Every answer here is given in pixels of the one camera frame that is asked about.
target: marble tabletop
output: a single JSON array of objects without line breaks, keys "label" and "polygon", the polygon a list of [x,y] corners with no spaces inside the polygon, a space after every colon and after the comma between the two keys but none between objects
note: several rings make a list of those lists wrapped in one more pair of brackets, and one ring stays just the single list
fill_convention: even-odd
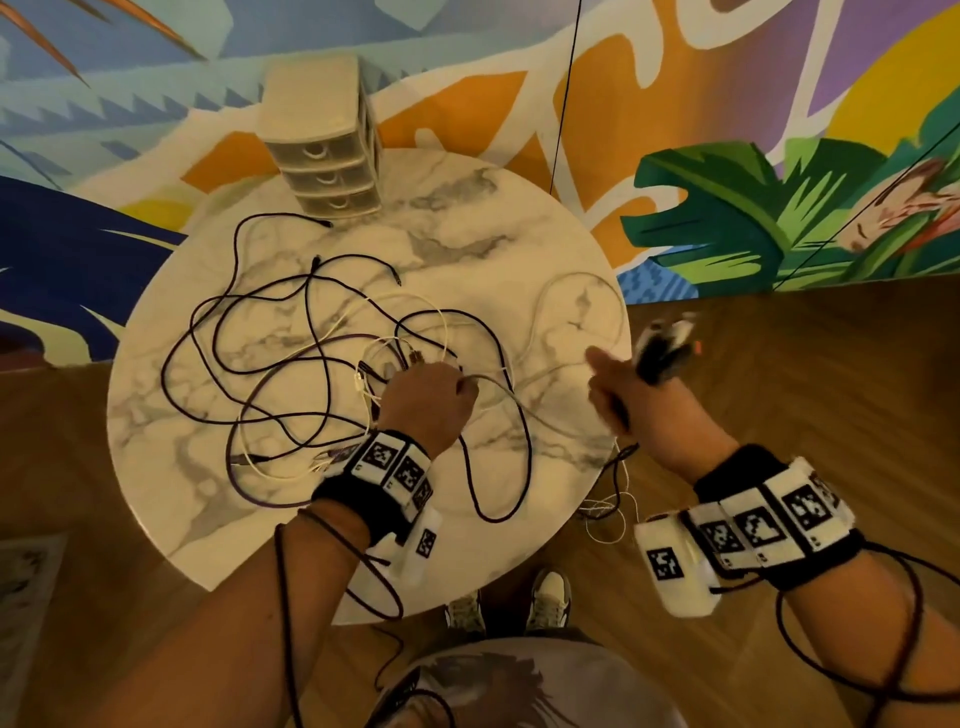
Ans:
[{"label": "marble tabletop", "polygon": [[[474,512],[460,448],[440,456],[430,472],[435,490],[431,504],[443,514],[444,524],[423,581],[416,588],[400,589],[405,612],[411,615],[482,587],[517,566],[574,513],[612,446],[587,401],[589,369],[583,352],[597,345],[626,358],[630,332],[616,279],[599,246],[559,202],[518,175],[445,152],[387,150],[381,187],[380,212],[331,230],[294,218],[248,223],[239,236],[240,276],[234,291],[307,273],[315,255],[381,257],[396,266],[402,290],[481,318],[512,359],[520,398],[566,433],[528,418],[534,444],[532,483],[519,511],[498,524],[483,522]],[[156,547],[206,589],[219,584],[271,537],[276,523],[289,521],[296,510],[257,507],[233,491],[225,466],[229,428],[182,416],[160,389],[159,371],[186,331],[194,306],[227,286],[237,223],[271,211],[300,211],[279,177],[192,231],[137,303],[110,377],[109,445],[123,495]],[[408,297],[386,297],[397,290],[396,282],[371,261],[336,261],[324,274],[374,299],[382,297],[381,305],[397,318],[430,307]],[[353,300],[335,284],[312,284],[315,329],[326,331]],[[307,346],[312,339],[303,309],[302,295],[286,303],[238,305],[220,334],[218,348],[225,363],[250,369]],[[343,332],[393,333],[393,325],[371,306],[351,311]],[[436,317],[422,317],[411,328],[440,337],[438,323]],[[495,346],[482,329],[453,319],[449,323],[450,347],[464,371],[496,374]],[[204,325],[198,331],[205,352],[212,328]],[[327,353],[355,362],[367,345],[365,340],[346,341],[331,345]],[[430,351],[424,353],[431,358]],[[368,360],[376,366],[386,361],[383,354],[368,354]],[[241,400],[257,380],[215,371]],[[366,404],[355,389],[352,371],[331,367],[331,379],[332,409],[363,421]],[[276,412],[322,410],[324,382],[321,363],[291,365],[264,387],[257,402]],[[217,388],[191,346],[174,356],[168,383],[178,402],[207,419],[232,421],[238,414],[239,405]],[[291,427],[307,437],[316,424],[315,419]],[[343,423],[333,423],[328,430],[327,437],[356,431]],[[249,425],[246,432],[256,452],[289,447],[274,424]],[[495,385],[480,382],[480,399],[464,437],[484,511],[491,516],[508,512],[523,486],[526,445],[516,407]],[[249,467],[235,470],[241,472],[243,486],[260,498],[292,502],[309,497],[318,481],[313,473],[300,476],[313,454],[302,451],[263,466],[271,475],[294,479],[267,480]],[[388,541],[376,550],[387,558]],[[365,569],[357,571],[351,586],[371,604],[393,612],[392,600]],[[372,620],[349,597],[335,618],[337,623]]]}]

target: sneaker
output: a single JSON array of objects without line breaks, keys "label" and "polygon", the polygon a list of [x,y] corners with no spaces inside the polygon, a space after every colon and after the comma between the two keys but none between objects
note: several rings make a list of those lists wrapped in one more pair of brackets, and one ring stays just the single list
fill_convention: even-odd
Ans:
[{"label": "sneaker", "polygon": [[571,601],[570,582],[566,576],[556,570],[541,569],[534,581],[524,634],[566,627]]},{"label": "sneaker", "polygon": [[450,629],[462,629],[472,634],[487,636],[487,624],[483,621],[479,592],[470,592],[445,604],[444,617],[446,626]]}]

